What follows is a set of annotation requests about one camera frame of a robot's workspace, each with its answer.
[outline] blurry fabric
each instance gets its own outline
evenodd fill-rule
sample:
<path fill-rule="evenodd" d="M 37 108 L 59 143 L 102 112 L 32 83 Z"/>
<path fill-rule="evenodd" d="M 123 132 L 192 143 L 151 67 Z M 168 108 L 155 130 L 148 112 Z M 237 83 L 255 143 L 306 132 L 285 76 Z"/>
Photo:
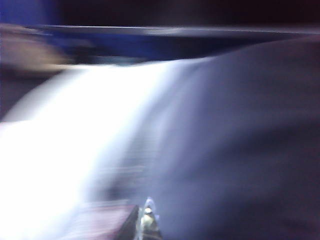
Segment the blurry fabric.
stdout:
<path fill-rule="evenodd" d="M 319 239 L 319 40 L 185 69 L 149 192 L 164 239 Z"/>
<path fill-rule="evenodd" d="M 19 141 L 31 153 L 25 159 L 56 158 L 52 174 L 72 179 L 66 166 L 76 174 L 78 180 L 54 190 L 60 202 L 68 188 L 77 189 L 75 203 L 88 192 L 97 194 L 91 201 L 117 196 L 139 203 L 150 196 L 165 240 L 316 240 L 319 67 L 318 37 L 202 59 L 83 66 L 32 91 L 6 119 L 39 126 L 31 142 Z M 14 139 L 19 134 L 11 149 L 19 149 Z M 24 161 L 11 152 L 1 160 Z M 143 166 L 136 174 L 143 178 L 119 193 L 135 182 L 121 182 L 116 170 L 134 164 Z M 99 172 L 94 166 L 115 171 L 95 185 L 88 180 Z"/>

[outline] dark background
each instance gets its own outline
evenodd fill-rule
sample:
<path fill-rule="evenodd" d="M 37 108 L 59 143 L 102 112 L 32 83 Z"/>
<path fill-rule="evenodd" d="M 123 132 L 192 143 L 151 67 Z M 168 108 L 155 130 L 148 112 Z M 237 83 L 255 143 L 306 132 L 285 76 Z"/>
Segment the dark background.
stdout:
<path fill-rule="evenodd" d="M 317 0 L 59 0 L 66 25 L 212 26 L 320 23 Z"/>

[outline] gray fabric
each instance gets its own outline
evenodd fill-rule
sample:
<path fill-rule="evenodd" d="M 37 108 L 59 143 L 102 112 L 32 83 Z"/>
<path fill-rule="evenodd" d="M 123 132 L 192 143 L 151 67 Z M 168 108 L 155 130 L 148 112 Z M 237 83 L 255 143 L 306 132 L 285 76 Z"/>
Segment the gray fabric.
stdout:
<path fill-rule="evenodd" d="M 320 238 L 319 60 L 314 37 L 194 64 L 149 182 L 165 240 Z"/>

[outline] shiny metal object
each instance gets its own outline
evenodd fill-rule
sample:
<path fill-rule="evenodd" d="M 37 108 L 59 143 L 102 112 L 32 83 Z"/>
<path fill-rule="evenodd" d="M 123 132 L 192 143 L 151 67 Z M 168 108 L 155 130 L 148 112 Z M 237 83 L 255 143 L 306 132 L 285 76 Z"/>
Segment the shiny metal object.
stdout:
<path fill-rule="evenodd" d="M 140 211 L 140 226 L 138 229 L 138 238 L 137 240 L 162 240 L 162 235 L 158 227 L 157 216 L 154 212 L 156 209 L 154 201 L 148 197 L 144 208 Z"/>

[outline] bright light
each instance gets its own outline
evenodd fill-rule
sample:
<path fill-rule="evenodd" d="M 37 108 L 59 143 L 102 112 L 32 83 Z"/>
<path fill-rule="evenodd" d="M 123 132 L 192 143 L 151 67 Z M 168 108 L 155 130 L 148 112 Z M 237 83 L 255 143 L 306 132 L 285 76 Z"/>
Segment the bright light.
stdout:
<path fill-rule="evenodd" d="M 101 154 L 119 164 L 148 107 L 170 84 L 166 67 L 71 70 L 11 111 L 10 121 L 34 109 L 26 121 L 0 126 L 0 239 L 44 239 L 68 220 Z"/>

